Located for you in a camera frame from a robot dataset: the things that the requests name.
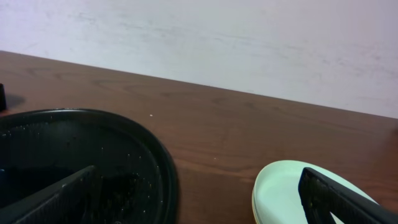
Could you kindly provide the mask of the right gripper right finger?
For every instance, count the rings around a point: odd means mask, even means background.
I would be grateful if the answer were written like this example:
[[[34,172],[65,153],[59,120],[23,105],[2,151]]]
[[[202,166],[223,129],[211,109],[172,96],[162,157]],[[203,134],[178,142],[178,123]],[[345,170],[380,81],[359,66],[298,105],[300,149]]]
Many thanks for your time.
[[[320,172],[305,167],[298,192],[307,223],[397,224],[397,214],[339,184]]]

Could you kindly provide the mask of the mint plate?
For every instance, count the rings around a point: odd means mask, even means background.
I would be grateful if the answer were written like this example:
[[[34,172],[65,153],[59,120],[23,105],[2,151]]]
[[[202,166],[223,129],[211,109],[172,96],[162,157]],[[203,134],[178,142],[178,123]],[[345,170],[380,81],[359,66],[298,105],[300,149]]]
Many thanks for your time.
[[[305,167],[315,169],[372,200],[351,182],[322,167],[302,161],[276,161],[265,166],[256,177],[252,210],[257,224],[307,224],[299,195],[299,180]]]

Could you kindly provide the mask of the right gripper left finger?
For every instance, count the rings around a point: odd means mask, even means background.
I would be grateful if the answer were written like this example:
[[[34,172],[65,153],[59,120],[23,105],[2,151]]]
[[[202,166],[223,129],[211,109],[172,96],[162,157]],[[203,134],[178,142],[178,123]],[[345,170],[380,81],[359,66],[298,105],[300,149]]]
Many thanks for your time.
[[[96,167],[88,166],[1,209],[1,223],[89,223],[96,207]]]

